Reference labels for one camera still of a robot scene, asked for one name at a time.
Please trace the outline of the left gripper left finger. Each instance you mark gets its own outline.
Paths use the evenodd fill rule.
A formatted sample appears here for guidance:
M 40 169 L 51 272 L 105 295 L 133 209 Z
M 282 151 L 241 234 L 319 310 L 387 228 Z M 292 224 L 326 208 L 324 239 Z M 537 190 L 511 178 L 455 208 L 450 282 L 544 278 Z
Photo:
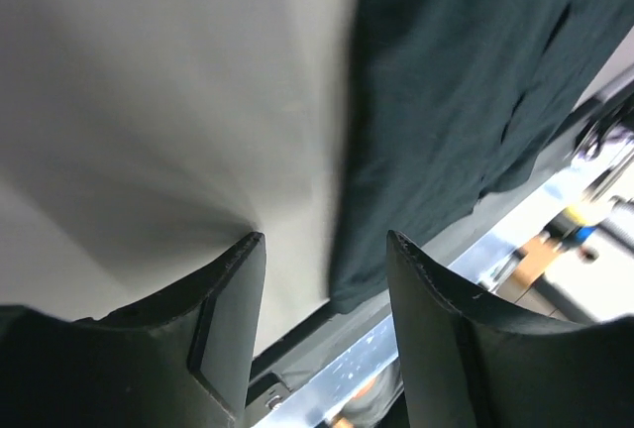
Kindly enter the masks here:
M 265 239 L 106 317 L 84 320 L 94 355 L 76 427 L 237 427 L 262 302 Z

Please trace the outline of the black t shirt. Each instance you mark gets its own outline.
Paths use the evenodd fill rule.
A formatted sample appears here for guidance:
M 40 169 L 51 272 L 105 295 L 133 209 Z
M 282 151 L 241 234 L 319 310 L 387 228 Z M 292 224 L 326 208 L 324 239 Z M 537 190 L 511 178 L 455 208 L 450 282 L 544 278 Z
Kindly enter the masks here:
M 386 235 L 425 244 L 524 183 L 633 26 L 633 0 L 358 0 L 328 298 L 387 287 Z

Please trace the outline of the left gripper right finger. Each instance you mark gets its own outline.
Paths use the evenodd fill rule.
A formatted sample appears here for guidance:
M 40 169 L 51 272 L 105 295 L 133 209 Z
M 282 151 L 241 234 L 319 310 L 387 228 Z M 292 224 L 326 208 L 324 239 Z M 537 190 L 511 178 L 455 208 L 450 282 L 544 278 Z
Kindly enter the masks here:
M 629 427 L 633 320 L 583 325 L 508 302 L 387 235 L 414 427 Z

